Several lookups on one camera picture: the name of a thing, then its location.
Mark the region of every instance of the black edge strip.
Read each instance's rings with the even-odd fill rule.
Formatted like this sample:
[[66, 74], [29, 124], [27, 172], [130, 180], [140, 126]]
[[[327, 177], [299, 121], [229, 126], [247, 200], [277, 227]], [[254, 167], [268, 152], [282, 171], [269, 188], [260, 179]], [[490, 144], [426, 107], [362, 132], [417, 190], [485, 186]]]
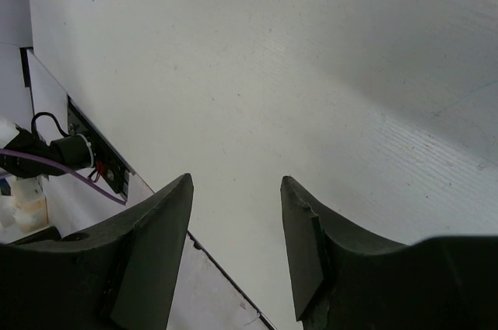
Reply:
[[60, 239], [61, 239], [61, 234], [59, 233], [59, 230], [57, 230], [55, 226], [51, 226], [48, 229], [44, 229], [42, 231], [39, 231], [38, 233], [29, 235], [28, 237], [15, 240], [11, 244], [15, 246], [20, 246], [22, 244], [36, 243], [44, 240], [60, 240]]
[[247, 300], [247, 302], [249, 302], [250, 305], [252, 305], [252, 307], [258, 312], [259, 314], [259, 319], [261, 320], [261, 322], [263, 322], [263, 324], [265, 324], [265, 326], [271, 330], [278, 330], [269, 320], [268, 318], [265, 316], [265, 314], [261, 311], [261, 309], [258, 308], [258, 306], [256, 304], [254, 304], [254, 302], [247, 296], [247, 294], [239, 287], [239, 285], [237, 285], [235, 283], [235, 281], [233, 281], [233, 279], [228, 275], [227, 272], [225, 272], [225, 269], [223, 269], [221, 267], [220, 264], [218, 264], [218, 262], [211, 256], [211, 254], [209, 252], [207, 252], [207, 250], [202, 246], [202, 244], [200, 244], [198, 242], [197, 239], [195, 239], [195, 237], [192, 235], [192, 233], [190, 231], [187, 232], [187, 235], [194, 241], [194, 248], [198, 249], [198, 250], [201, 250], [203, 251], [209, 258], [209, 260], [211, 260], [211, 262], [214, 264], [214, 266], [216, 268], [218, 268], [218, 270], [221, 272], [221, 274], [228, 280], [228, 282], [230, 282], [232, 284], [232, 286], [235, 288], [235, 290], [237, 290], [239, 292], [240, 295], [242, 295], [242, 297]]
[[33, 50], [32, 47], [21, 47], [21, 66], [23, 67], [24, 87], [31, 87], [30, 64], [28, 62], [28, 51]]

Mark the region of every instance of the cable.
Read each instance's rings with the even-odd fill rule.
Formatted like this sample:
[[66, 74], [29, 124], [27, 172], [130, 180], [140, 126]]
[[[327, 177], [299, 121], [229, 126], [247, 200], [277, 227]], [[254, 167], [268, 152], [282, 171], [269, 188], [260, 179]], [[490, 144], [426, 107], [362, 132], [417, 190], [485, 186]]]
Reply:
[[116, 202], [117, 204], [126, 205], [126, 201], [119, 199], [119, 198], [116, 198], [115, 196], [109, 194], [105, 190], [102, 190], [101, 188], [99, 188], [96, 184], [92, 183], [92, 181], [84, 178], [84, 176], [82, 176], [78, 172], [74, 171], [71, 168], [67, 168], [65, 165], [57, 163], [53, 160], [45, 159], [44, 157], [41, 157], [41, 156], [30, 155], [29, 153], [18, 153], [17, 151], [12, 151], [11, 149], [0, 149], [0, 155], [19, 157], [21, 159], [31, 160], [31, 161], [35, 161], [37, 163], [42, 163], [42, 164], [48, 165], [50, 167], [57, 168], [57, 169], [62, 170], [63, 172], [65, 172], [67, 174], [71, 174], [73, 177], [78, 178], [81, 182], [89, 185], [93, 190], [99, 192], [100, 194], [102, 194], [106, 198]]
[[97, 161], [96, 162], [96, 177], [95, 177], [95, 180], [93, 180], [93, 183], [96, 184], [100, 177], [102, 176], [102, 172], [103, 172], [103, 164], [100, 162], [100, 161]]
[[92, 177], [95, 173], [96, 173], [96, 169], [92, 170], [92, 172], [88, 176], [86, 176], [86, 179], [95, 183], [95, 181], [92, 179]]
[[37, 137], [38, 139], [40, 139], [40, 136], [38, 135], [38, 130], [37, 130], [37, 124], [36, 123], [37, 123], [37, 119], [41, 118], [42, 116], [47, 116], [47, 117], [51, 118], [54, 121], [55, 126], [57, 126], [57, 130], [59, 130], [59, 133], [61, 133], [61, 135], [64, 138], [69, 137], [69, 134], [66, 133], [66, 132], [64, 132], [62, 130], [61, 125], [59, 124], [58, 119], [53, 114], [51, 114], [50, 112], [38, 112], [31, 119], [31, 133], [33, 133], [33, 135], [35, 137]]

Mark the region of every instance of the purple cable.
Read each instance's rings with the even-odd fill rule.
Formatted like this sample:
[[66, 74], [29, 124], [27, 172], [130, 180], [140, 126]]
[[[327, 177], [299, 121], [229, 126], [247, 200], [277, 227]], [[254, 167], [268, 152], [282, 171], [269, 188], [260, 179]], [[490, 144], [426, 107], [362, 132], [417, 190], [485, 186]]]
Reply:
[[95, 185], [93, 182], [84, 178], [84, 176], [82, 176], [81, 174], [77, 173], [76, 171], [74, 171], [71, 168], [66, 167], [65, 165], [57, 163], [56, 161], [53, 161], [50, 159], [45, 159], [44, 157], [41, 157], [41, 156], [31, 155], [29, 153], [18, 153], [17, 151], [12, 151], [11, 149], [0, 149], [0, 155], [20, 157], [21, 159], [32, 160], [32, 161], [36, 161], [37, 163], [42, 163], [42, 164], [48, 165], [50, 167], [57, 168], [57, 169], [62, 170], [63, 172], [65, 172], [67, 174], [71, 174], [73, 177], [78, 178], [81, 182], [88, 184], [93, 190], [99, 192], [100, 194], [102, 194], [106, 198], [115, 201], [117, 204], [126, 205], [126, 202], [124, 200], [116, 198], [115, 196], [102, 190], [97, 185]]

